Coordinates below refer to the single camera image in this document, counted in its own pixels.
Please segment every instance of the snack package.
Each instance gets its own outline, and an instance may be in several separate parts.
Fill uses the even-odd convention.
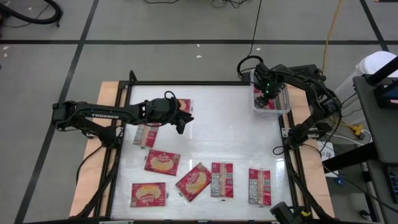
[[[161,174],[177,175],[179,162],[179,154],[150,149],[144,169]]]
[[[249,169],[249,203],[271,205],[271,172]]]
[[[141,147],[148,147],[148,148],[154,147],[157,130],[158,127],[155,128],[140,124],[137,128],[133,144]]]
[[[198,163],[175,186],[189,202],[207,187],[211,182],[211,173],[201,163]]]
[[[254,89],[253,89],[253,91],[254,91],[254,99],[253,99],[253,100],[256,100],[257,97],[263,96],[263,93],[262,93],[260,90],[258,90],[256,87],[253,87],[253,88],[254,88]],[[275,109],[274,100],[269,99],[269,100],[268,100],[268,104],[265,105],[265,106],[263,106],[263,107],[260,108],[260,109],[274,110],[274,109]]]
[[[211,164],[211,196],[234,197],[232,163],[213,162]]]
[[[192,113],[191,100],[178,99],[178,101],[181,103],[180,110],[187,113]]]
[[[166,183],[132,184],[130,207],[164,206]]]

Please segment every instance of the clear plastic bin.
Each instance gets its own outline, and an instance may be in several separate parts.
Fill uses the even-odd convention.
[[[253,76],[254,76],[254,69],[251,70],[250,72],[250,80],[253,82]],[[277,96],[277,98],[272,100],[272,106],[271,108],[258,108],[254,104],[254,91],[255,87],[254,84],[250,84],[250,100],[252,104],[252,108],[254,110],[254,114],[258,116],[263,116],[263,117],[268,117],[268,116],[280,116],[282,114],[286,114],[290,111],[290,100],[289,100],[289,94],[287,92],[287,87],[285,87],[281,93]]]

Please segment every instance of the plastic container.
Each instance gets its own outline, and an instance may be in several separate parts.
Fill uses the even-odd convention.
[[[253,82],[253,76],[254,76],[254,69],[251,70],[250,72],[250,80]],[[272,116],[272,115],[276,115],[276,116],[280,116],[282,114],[286,114],[290,111],[290,100],[289,100],[289,94],[287,92],[287,87],[285,87],[281,93],[272,100],[273,103],[273,107],[272,109],[265,109],[265,108],[258,108],[255,104],[254,104],[254,84],[251,83],[250,84],[250,100],[251,100],[251,105],[252,108],[254,110],[254,114],[258,115],[258,116],[263,116],[263,117],[267,117],[267,116]]]
[[[363,74],[374,74],[381,67],[385,66],[388,62],[394,59],[396,55],[390,52],[376,52],[373,53],[359,62],[355,68],[356,70],[341,84],[335,91],[337,97],[341,102],[348,99],[355,93],[353,78],[357,76],[361,76]],[[398,71],[389,75],[389,77],[398,77]],[[355,95],[347,100],[343,108],[341,109],[341,114],[344,116],[342,120],[346,124],[356,124],[365,119],[363,112],[361,110],[356,111],[361,108],[361,103],[358,100],[358,96]]]

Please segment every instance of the table leg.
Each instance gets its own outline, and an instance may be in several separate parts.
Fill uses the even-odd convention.
[[[366,145],[358,147],[354,150],[340,154],[331,159],[327,159],[322,162],[322,164],[330,169],[331,171],[336,171],[344,167],[359,164],[361,162],[366,162],[370,159],[377,159],[378,155],[376,152],[376,147],[373,142]]]

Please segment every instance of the white table surface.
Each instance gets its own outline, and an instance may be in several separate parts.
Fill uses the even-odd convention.
[[[271,171],[272,205],[292,204],[283,155],[272,149],[282,145],[276,116],[260,118],[250,104],[248,86],[134,86],[130,104],[162,98],[170,90],[177,98],[191,99],[193,117],[183,135],[175,126],[159,128],[154,149],[181,154],[177,176],[144,170],[147,149],[132,144],[137,126],[127,125],[111,217],[133,220],[275,220],[269,209],[248,204],[249,168]],[[178,194],[175,184],[201,162],[234,164],[234,198],[225,202],[210,197],[210,185],[192,202]],[[169,197],[164,207],[131,208],[131,184],[166,182]]]

